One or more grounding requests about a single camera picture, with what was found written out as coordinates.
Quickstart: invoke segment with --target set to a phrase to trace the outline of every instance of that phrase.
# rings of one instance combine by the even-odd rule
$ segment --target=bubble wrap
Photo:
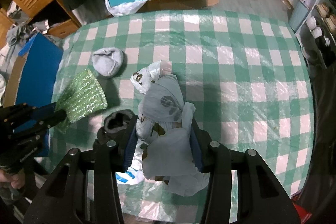
[[[67,118],[57,128],[64,132],[70,123],[105,108],[107,101],[103,89],[91,70],[85,69],[75,75],[57,101],[56,110],[67,112]]]

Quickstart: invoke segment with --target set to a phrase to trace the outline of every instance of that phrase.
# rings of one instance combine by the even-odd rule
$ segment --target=green and white tablecloth
[[[54,87],[57,100],[70,79],[90,68],[93,51],[118,47],[125,53],[119,76],[99,79],[108,109],[56,130],[52,171],[72,147],[92,148],[104,118],[117,109],[137,113],[143,95],[130,82],[133,72],[157,60],[172,62],[194,117],[213,140],[230,149],[254,148],[266,160],[288,195],[300,189],[312,151],[314,109],[310,81],[299,43],[288,24],[255,15],[208,10],[161,11],[112,18],[80,28],[64,42]],[[89,192],[93,189],[89,179]],[[232,174],[231,220],[236,218],[237,178]],[[123,212],[161,221],[200,220],[206,189],[192,197],[167,193],[161,182],[119,185]]]

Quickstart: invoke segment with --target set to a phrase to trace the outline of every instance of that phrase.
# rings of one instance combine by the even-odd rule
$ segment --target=checkered tablecloth
[[[208,10],[162,11],[112,18],[80,28],[64,42],[54,87],[57,100],[70,79],[85,68],[94,72],[93,51],[118,47],[125,53],[121,72],[98,79],[108,109],[54,130],[52,171],[72,147],[92,148],[104,118],[118,109],[137,113],[143,96],[130,82],[133,72],[157,60],[172,62],[194,117],[213,140],[230,149],[254,148],[288,195],[300,189],[312,151],[314,110],[310,81],[299,43],[288,24],[275,19]],[[93,189],[89,179],[89,192]],[[231,220],[236,218],[237,178],[232,173]],[[206,189],[192,197],[167,193],[161,182],[119,185],[123,212],[161,221],[197,223]]]

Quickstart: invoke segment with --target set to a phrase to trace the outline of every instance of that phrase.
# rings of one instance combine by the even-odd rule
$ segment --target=metal screw
[[[218,147],[219,146],[219,142],[212,141],[212,142],[210,142],[210,146],[212,146],[212,147]]]
[[[78,148],[71,148],[70,150],[69,150],[69,154],[70,155],[76,155],[78,153]]]
[[[257,152],[254,150],[254,149],[249,149],[247,150],[247,153],[250,155],[250,156],[255,156],[257,154]]]
[[[115,142],[115,141],[113,141],[113,140],[111,140],[111,141],[108,141],[107,143],[106,143],[106,145],[108,146],[108,147],[113,147],[113,146],[115,146],[117,143]]]

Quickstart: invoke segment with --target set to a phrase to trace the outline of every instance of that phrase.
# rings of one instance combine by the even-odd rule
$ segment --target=human hand
[[[25,173],[21,169],[17,174],[9,175],[0,169],[0,182],[10,182],[14,189],[20,189],[25,185]]]

